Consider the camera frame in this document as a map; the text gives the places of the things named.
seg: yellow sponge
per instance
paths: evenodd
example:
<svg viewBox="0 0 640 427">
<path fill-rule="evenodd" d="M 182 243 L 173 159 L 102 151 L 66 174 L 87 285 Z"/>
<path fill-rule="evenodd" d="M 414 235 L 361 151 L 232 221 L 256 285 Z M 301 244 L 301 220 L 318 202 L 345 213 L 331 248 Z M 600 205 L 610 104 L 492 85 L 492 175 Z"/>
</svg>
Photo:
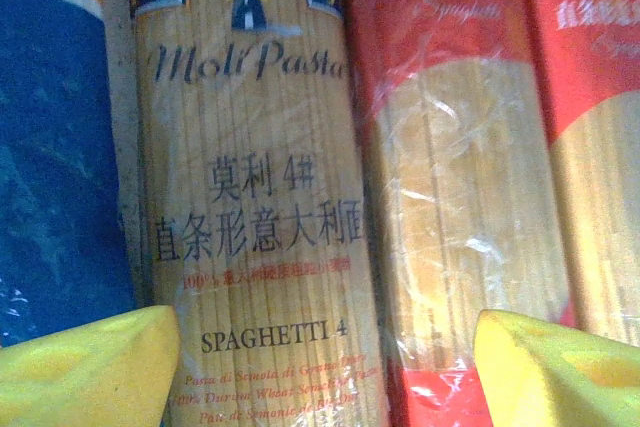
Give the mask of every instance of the yellow sponge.
<svg viewBox="0 0 640 427">
<path fill-rule="evenodd" d="M 0 426 L 158 427 L 180 350 L 172 307 L 0 350 Z"/>
<path fill-rule="evenodd" d="M 485 310 L 475 362 L 495 427 L 640 426 L 640 349 Z"/>
</svg>

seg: printed logo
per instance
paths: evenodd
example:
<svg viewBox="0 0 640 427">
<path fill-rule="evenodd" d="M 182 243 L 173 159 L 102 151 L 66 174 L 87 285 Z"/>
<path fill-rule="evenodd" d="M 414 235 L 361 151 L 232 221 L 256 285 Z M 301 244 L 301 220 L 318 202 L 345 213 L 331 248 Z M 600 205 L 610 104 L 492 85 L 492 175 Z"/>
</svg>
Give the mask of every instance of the printed logo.
<svg viewBox="0 0 640 427">
<path fill-rule="evenodd" d="M 299 26 L 268 24 L 264 2 L 269 0 L 227 0 L 233 2 L 231 28 L 247 32 L 274 32 L 281 36 L 302 35 Z"/>
</svg>

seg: spaghetti package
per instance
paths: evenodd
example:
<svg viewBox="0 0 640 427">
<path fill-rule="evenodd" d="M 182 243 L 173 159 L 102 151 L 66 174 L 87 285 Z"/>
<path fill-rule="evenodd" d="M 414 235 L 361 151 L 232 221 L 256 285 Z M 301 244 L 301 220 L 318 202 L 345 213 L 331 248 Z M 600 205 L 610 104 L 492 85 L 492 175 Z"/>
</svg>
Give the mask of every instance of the spaghetti package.
<svg viewBox="0 0 640 427">
<path fill-rule="evenodd" d="M 525 0 L 346 0 L 401 426 L 491 425 L 479 311 L 568 285 Z"/>
<path fill-rule="evenodd" d="M 388 425 L 339 0 L 132 6 L 167 425 Z"/>
<path fill-rule="evenodd" d="M 100 0 L 0 2 L 4 346 L 135 307 Z"/>
<path fill-rule="evenodd" d="M 640 0 L 532 0 L 579 326 L 640 345 Z"/>
</svg>

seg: red pasta package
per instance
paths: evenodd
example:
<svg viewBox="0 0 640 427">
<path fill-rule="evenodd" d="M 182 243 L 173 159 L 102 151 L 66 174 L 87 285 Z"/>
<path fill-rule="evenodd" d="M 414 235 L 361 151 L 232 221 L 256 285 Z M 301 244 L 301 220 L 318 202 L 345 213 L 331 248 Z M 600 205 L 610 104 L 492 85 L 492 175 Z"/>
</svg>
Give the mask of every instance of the red pasta package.
<svg viewBox="0 0 640 427">
<path fill-rule="evenodd" d="M 395 422 L 489 426 L 479 311 L 562 321 L 569 305 L 526 2 L 346 11 Z"/>
<path fill-rule="evenodd" d="M 577 321 L 640 346 L 640 0 L 532 0 Z"/>
</svg>

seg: plastic wrapper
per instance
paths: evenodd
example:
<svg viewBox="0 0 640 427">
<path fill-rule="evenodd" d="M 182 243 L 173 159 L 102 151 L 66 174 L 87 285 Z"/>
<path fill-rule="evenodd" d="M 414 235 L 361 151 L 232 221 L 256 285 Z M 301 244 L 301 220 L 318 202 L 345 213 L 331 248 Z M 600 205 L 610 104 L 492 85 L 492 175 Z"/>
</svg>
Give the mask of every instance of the plastic wrapper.
<svg viewBox="0 0 640 427">
<path fill-rule="evenodd" d="M 388 425 L 339 0 L 132 0 L 168 426 Z"/>
<path fill-rule="evenodd" d="M 4 346 L 134 308 L 99 0 L 0 3 Z"/>
<path fill-rule="evenodd" d="M 640 346 L 640 0 L 531 0 L 579 326 Z"/>
<path fill-rule="evenodd" d="M 569 307 L 525 0 L 346 6 L 395 423 L 489 426 L 479 311 Z"/>
</svg>

